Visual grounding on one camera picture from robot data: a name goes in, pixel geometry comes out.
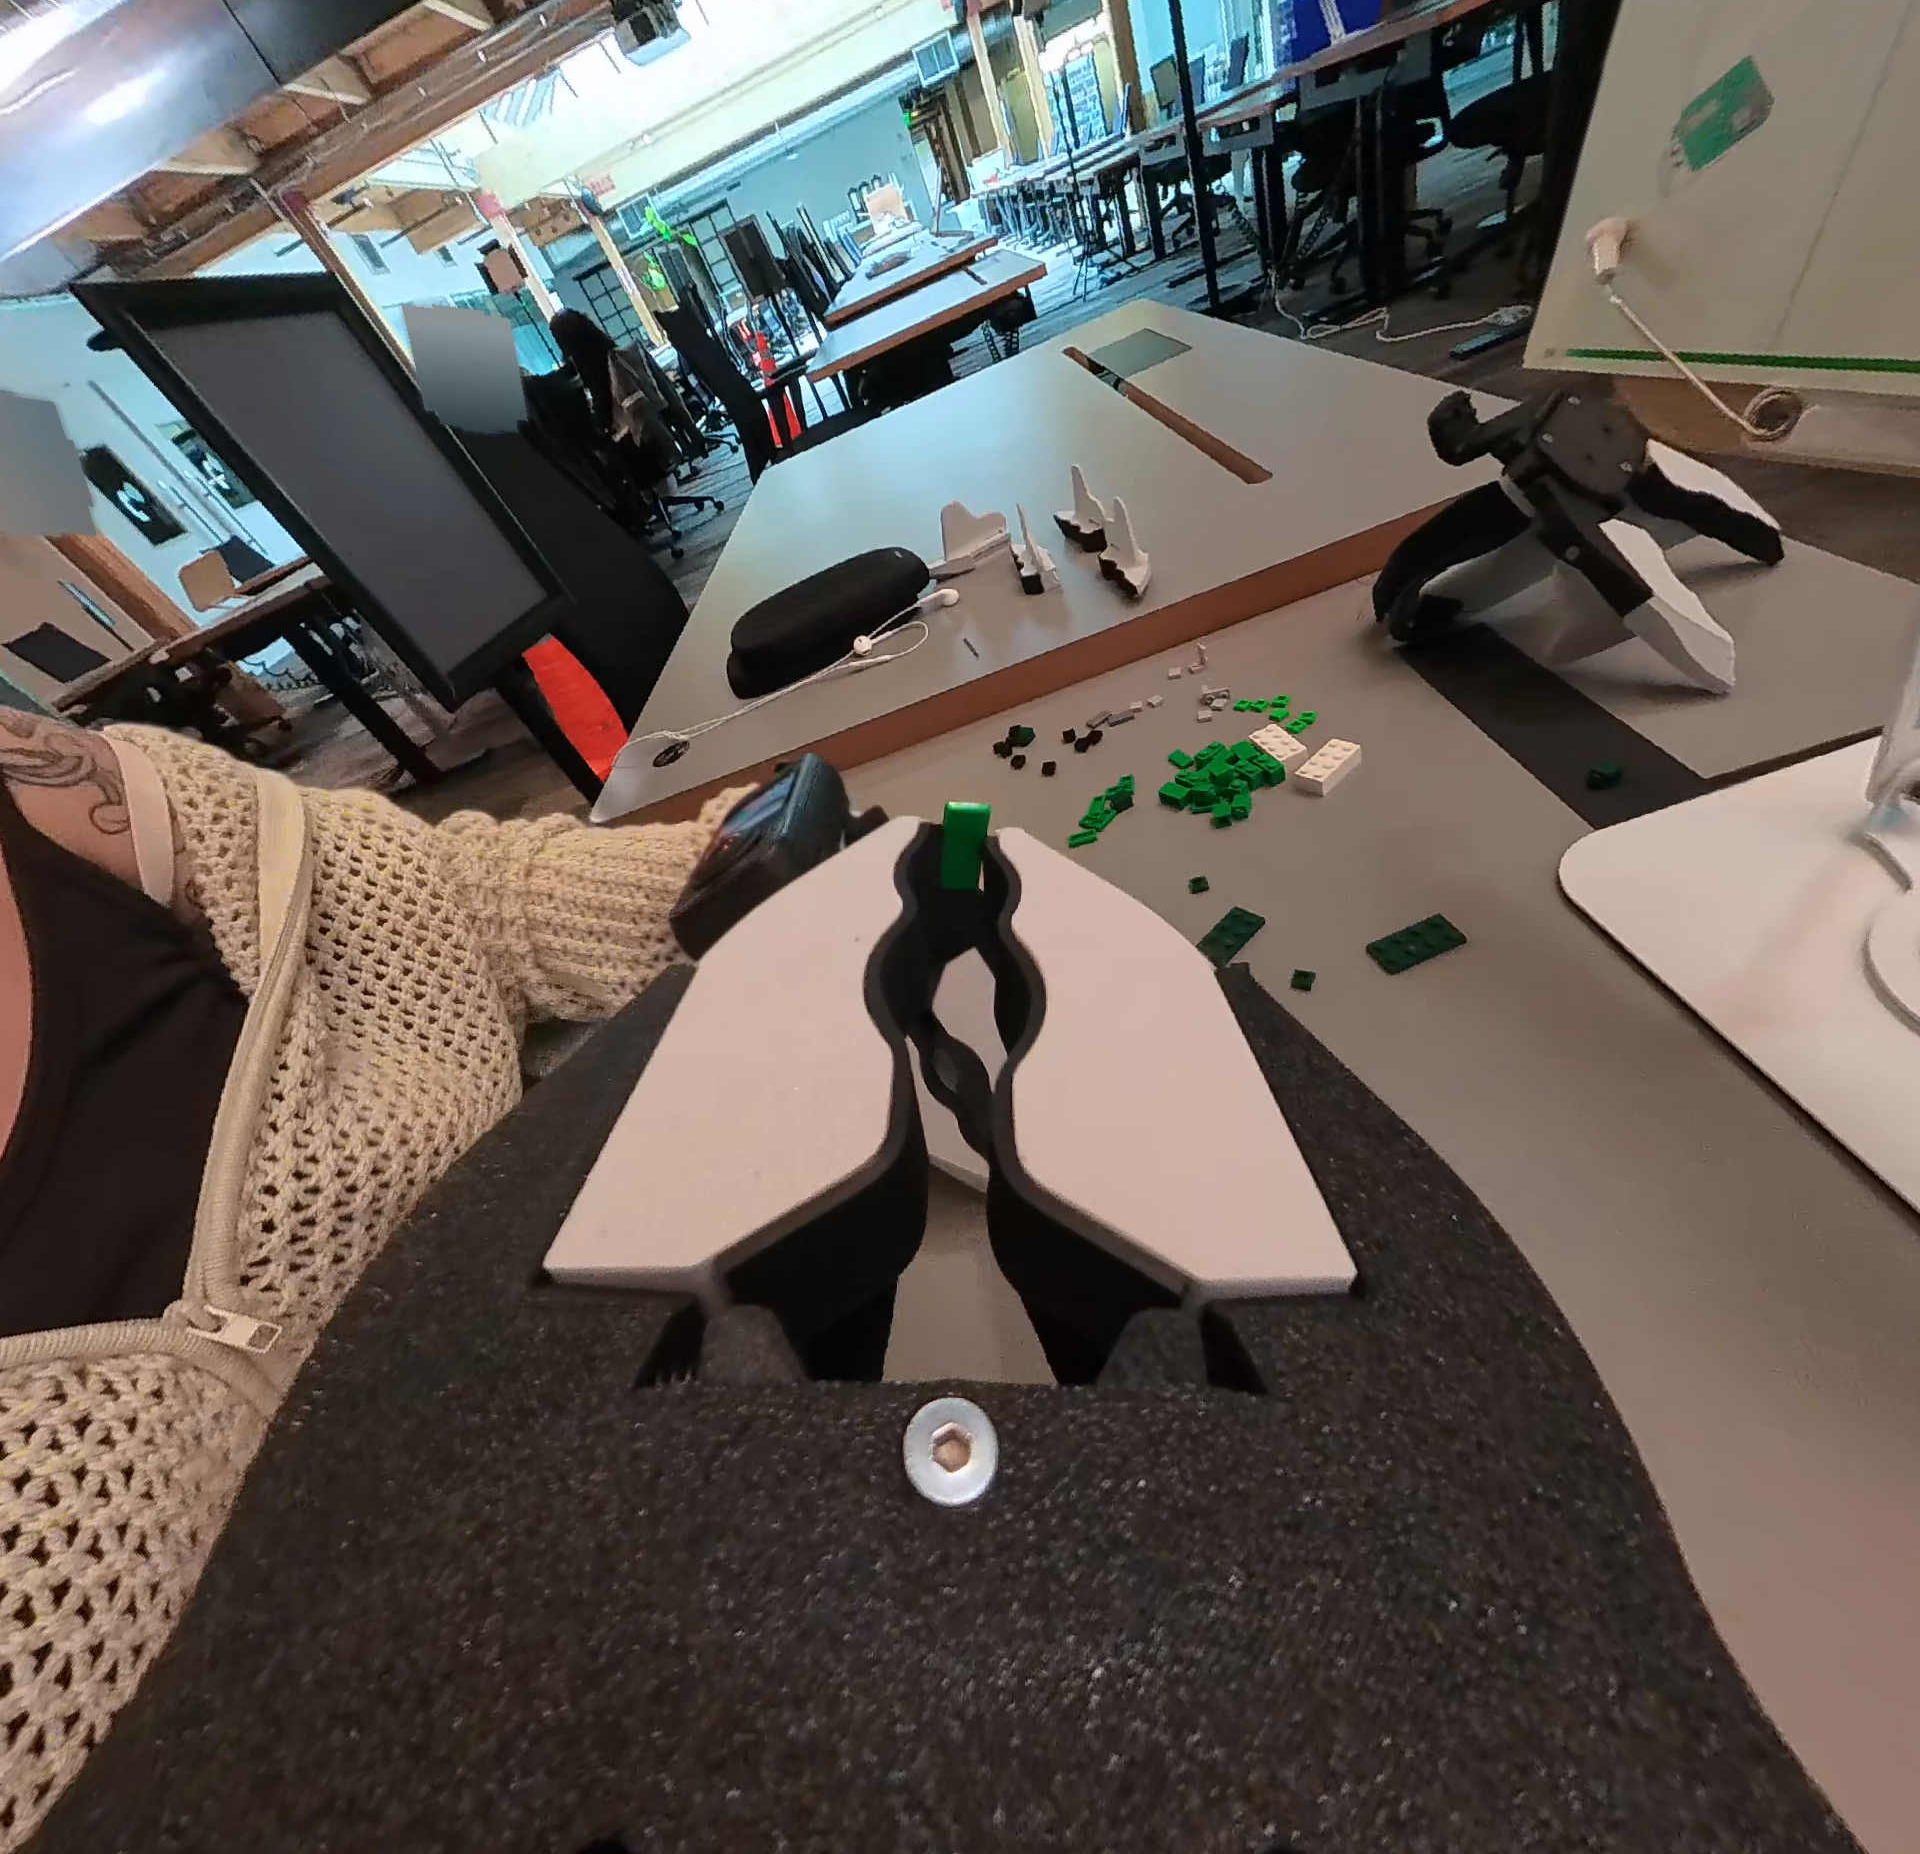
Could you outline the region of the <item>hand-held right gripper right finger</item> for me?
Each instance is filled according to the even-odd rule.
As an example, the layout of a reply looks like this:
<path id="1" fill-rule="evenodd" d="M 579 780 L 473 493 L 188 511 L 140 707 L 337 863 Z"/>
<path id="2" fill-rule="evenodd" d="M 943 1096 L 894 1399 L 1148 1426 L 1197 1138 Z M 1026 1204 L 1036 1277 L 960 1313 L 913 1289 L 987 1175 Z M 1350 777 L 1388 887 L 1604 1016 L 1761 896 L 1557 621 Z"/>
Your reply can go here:
<path id="1" fill-rule="evenodd" d="M 1221 973 L 1044 841 L 990 843 L 999 909 L 987 1233 L 1051 1374 L 1143 1313 L 1347 1299 L 1358 1265 Z"/>

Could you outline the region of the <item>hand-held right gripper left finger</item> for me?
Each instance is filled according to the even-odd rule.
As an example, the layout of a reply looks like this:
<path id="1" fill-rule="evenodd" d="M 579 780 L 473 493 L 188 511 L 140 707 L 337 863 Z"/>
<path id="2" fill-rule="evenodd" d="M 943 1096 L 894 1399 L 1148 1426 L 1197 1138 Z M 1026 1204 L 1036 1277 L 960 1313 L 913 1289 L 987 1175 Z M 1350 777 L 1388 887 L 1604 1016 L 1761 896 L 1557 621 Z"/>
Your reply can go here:
<path id="1" fill-rule="evenodd" d="M 896 817 L 741 918 L 692 973 L 546 1258 L 565 1289 L 774 1316 L 804 1372 L 877 1383 L 924 1243 L 929 1153 L 886 984 L 917 953 Z"/>

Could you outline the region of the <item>pile of bright green pieces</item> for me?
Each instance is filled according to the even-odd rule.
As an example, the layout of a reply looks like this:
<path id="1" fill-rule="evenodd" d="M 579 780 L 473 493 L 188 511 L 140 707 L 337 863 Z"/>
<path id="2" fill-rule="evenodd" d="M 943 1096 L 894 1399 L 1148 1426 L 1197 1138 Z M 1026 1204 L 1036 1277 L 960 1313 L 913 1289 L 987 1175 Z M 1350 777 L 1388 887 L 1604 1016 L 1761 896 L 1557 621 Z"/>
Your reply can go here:
<path id="1" fill-rule="evenodd" d="M 1100 787 L 1066 836 L 1068 852 L 1092 847 L 1146 801 L 1205 820 L 1211 831 L 1229 833 L 1247 824 L 1255 799 L 1285 787 L 1292 773 L 1252 749 L 1247 736 L 1271 723 L 1306 741 L 1317 721 L 1316 711 L 1298 707 L 1286 693 L 1243 693 L 1229 713 L 1194 721 L 1187 741 L 1165 751 L 1161 780 L 1143 787 L 1140 773 L 1126 768 L 1111 787 Z"/>

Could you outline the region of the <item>scatter of grey lego pieces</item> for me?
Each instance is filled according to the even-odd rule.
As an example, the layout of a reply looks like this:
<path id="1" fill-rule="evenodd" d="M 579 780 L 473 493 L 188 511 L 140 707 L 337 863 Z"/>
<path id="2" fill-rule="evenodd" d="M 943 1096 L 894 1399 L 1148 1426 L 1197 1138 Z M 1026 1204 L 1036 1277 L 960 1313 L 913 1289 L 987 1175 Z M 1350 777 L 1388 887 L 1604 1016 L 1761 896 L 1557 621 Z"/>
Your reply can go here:
<path id="1" fill-rule="evenodd" d="M 1234 685 L 1215 643 L 1170 651 L 1152 672 L 1118 676 L 1118 693 L 1087 715 L 1089 727 L 1127 725 L 1140 715 L 1183 713 L 1210 721 L 1229 713 L 1246 692 Z"/>

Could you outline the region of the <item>lego instruction booklet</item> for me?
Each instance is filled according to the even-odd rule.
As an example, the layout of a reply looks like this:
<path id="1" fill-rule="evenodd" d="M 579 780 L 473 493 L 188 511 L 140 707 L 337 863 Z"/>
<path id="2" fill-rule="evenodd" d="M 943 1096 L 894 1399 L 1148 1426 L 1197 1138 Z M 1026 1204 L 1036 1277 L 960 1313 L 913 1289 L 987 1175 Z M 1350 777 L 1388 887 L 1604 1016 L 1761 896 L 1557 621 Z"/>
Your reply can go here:
<path id="1" fill-rule="evenodd" d="M 1534 371 L 1915 402 L 1919 0 L 1622 0 Z"/>

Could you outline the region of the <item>black oval pouch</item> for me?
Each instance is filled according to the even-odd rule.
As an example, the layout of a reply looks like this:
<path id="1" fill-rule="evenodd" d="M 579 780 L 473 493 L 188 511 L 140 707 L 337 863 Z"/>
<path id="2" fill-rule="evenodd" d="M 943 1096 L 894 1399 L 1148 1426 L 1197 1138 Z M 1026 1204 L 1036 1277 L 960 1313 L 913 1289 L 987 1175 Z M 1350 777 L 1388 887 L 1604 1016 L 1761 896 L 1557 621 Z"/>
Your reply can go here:
<path id="1" fill-rule="evenodd" d="M 929 566 L 901 545 L 870 548 L 756 602 L 734 623 L 726 681 L 760 701 L 821 674 L 907 618 L 929 592 Z"/>

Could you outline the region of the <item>large black screen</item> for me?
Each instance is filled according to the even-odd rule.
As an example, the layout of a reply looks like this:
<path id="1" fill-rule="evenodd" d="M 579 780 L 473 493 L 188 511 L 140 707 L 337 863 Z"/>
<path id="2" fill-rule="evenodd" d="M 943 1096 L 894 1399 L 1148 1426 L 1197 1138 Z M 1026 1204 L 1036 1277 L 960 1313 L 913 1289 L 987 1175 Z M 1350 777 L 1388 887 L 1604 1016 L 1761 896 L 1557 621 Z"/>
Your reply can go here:
<path id="1" fill-rule="evenodd" d="M 558 638 L 636 715 L 686 609 L 576 476 L 518 426 L 465 432 L 429 413 L 331 277 L 75 283 L 73 296 L 444 709 L 500 693 L 599 799 L 603 775 L 528 651 Z"/>

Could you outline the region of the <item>white book stand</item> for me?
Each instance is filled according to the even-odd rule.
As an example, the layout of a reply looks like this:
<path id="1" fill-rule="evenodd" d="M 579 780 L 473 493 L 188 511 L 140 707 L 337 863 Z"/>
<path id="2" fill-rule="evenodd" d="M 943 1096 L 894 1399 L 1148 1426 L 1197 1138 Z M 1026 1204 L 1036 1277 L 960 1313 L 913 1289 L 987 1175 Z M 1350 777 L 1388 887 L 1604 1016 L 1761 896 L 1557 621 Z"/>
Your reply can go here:
<path id="1" fill-rule="evenodd" d="M 1705 773 L 1620 713 L 1637 698 L 1726 715 L 1652 650 L 1549 666 L 1529 607 L 1485 728 L 1598 833 L 1559 866 L 1572 906 L 1900 1202 L 1919 1206 L 1915 637 L 1874 727 Z M 1620 761 L 1618 793 L 1588 768 Z"/>

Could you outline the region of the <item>long brown desk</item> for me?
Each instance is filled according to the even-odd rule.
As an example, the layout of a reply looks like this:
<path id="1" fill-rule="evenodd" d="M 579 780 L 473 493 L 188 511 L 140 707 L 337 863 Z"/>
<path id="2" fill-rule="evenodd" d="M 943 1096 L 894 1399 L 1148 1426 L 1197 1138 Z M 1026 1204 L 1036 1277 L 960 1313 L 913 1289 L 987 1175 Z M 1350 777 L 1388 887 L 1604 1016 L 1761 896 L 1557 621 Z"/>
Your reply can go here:
<path id="1" fill-rule="evenodd" d="M 856 275 L 828 306 L 826 338 L 804 377 L 823 385 L 877 364 L 927 338 L 960 338 L 997 302 L 1026 293 L 1049 275 L 1047 257 L 976 235 L 950 249 L 924 235 L 877 275 Z"/>

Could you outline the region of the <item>spare black white gripper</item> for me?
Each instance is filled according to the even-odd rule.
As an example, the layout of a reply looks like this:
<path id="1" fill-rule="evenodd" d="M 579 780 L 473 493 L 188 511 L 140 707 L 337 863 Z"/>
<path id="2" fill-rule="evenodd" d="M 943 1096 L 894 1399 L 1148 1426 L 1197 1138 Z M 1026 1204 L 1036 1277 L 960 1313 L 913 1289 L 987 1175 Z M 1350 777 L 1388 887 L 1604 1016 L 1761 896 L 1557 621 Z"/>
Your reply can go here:
<path id="1" fill-rule="evenodd" d="M 1549 666 L 1637 640 L 1694 690 L 1734 690 L 1738 643 L 1676 572 L 1666 536 L 1780 566 L 1781 528 L 1738 481 L 1590 388 L 1554 386 L 1488 417 L 1452 392 L 1429 439 L 1449 466 L 1494 460 L 1500 476 L 1391 552 L 1370 601 L 1393 643 L 1426 645 L 1528 598 L 1532 651 Z"/>

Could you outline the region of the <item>black floor lamp pole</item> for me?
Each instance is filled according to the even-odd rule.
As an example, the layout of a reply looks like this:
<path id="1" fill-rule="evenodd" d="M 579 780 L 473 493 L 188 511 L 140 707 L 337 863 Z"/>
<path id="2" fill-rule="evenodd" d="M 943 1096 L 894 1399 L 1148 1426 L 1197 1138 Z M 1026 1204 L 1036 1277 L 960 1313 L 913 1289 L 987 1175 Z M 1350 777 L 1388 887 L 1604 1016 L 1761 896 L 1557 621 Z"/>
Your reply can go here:
<path id="1" fill-rule="evenodd" d="M 1205 283 L 1205 298 L 1194 306 L 1226 321 L 1243 312 L 1246 289 L 1236 283 L 1236 275 L 1247 257 L 1247 225 L 1238 208 L 1234 155 L 1218 143 L 1217 129 L 1202 119 L 1202 110 L 1227 84 L 1234 43 L 1241 37 L 1241 5 L 1238 0 L 1165 2 L 1175 43 L 1175 108 Z"/>

